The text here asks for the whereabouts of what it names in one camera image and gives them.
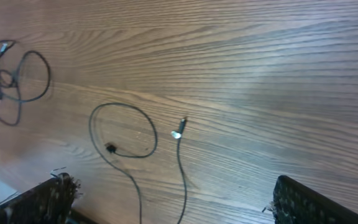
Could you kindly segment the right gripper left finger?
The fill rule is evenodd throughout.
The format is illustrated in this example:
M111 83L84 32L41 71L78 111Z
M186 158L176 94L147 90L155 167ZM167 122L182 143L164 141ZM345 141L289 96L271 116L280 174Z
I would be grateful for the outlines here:
M65 172L24 193L0 181L0 223L67 223L79 187Z

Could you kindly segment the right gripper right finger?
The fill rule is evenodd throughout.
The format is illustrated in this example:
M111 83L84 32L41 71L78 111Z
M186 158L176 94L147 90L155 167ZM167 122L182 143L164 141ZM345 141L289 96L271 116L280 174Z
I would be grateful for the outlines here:
M275 224L358 224L358 214L281 175L273 190Z

